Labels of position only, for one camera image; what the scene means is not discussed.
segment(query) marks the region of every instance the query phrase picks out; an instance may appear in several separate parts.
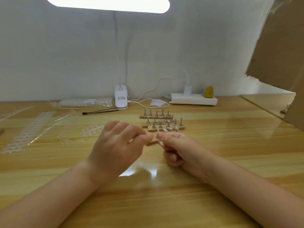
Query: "white sticker label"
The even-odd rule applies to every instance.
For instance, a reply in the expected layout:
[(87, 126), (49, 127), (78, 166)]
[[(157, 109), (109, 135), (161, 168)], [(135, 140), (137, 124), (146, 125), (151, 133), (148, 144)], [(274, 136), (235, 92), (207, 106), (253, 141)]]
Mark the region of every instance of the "white sticker label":
[(91, 103), (91, 102), (95, 102), (95, 99), (86, 99), (86, 100), (84, 100), (84, 103)]

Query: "hand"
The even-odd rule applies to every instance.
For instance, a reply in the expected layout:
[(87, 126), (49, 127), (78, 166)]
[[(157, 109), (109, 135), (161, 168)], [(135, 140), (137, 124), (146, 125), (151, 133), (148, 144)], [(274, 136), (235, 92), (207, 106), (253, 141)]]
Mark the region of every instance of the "hand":
[(139, 126), (108, 122), (86, 159), (93, 181), (103, 184), (117, 178), (140, 157), (143, 146), (152, 139), (153, 134)]
[(209, 167), (216, 155), (183, 133), (158, 132), (157, 138), (164, 149), (164, 158), (170, 166), (181, 166), (193, 176), (206, 179)]

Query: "white desk lamp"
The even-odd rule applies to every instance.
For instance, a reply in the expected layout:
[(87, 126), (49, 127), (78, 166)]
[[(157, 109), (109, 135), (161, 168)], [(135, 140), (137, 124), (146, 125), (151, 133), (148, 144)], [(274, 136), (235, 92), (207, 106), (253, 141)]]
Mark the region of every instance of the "white desk lamp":
[(119, 84), (115, 87), (115, 105), (118, 110), (128, 108), (127, 87), (121, 84), (120, 64), (118, 57), (118, 28), (115, 11), (142, 12), (162, 14), (169, 10), (168, 0), (48, 0), (58, 7), (98, 9), (113, 11), (115, 27), (116, 57), (119, 71)]

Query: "yellow plug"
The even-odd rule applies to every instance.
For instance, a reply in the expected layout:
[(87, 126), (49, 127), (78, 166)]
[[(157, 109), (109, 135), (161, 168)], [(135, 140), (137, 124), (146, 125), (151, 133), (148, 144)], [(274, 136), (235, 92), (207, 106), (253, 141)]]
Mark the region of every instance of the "yellow plug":
[(208, 87), (206, 88), (204, 97), (205, 97), (205, 98), (213, 98), (213, 87), (212, 87), (212, 86), (208, 86)]

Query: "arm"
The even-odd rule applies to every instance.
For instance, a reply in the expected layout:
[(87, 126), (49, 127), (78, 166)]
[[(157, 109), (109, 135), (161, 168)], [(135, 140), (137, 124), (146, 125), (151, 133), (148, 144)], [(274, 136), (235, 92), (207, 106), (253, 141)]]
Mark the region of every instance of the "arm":
[(216, 156), (182, 133), (158, 133), (164, 157), (207, 181), (264, 227), (304, 224), (304, 199), (235, 163)]
[(97, 188), (122, 174), (152, 138), (139, 126), (110, 121), (85, 161), (0, 211), (1, 225), (58, 227)]

